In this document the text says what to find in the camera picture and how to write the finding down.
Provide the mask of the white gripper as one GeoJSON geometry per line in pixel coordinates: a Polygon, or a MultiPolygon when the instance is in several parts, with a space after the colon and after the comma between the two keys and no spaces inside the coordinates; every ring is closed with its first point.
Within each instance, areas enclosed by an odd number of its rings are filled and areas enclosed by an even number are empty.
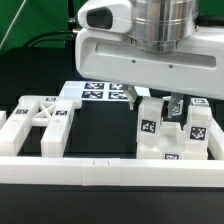
{"type": "Polygon", "coordinates": [[[200,0],[88,0],[78,11],[76,66],[85,77],[224,99],[224,18],[201,15],[200,0]]]}

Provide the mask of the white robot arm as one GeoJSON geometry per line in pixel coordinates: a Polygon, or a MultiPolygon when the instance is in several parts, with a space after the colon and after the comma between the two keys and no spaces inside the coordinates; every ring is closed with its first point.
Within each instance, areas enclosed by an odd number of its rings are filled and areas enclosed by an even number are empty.
{"type": "Polygon", "coordinates": [[[88,0],[76,68],[88,79],[224,100],[224,24],[200,0],[88,0]]]}

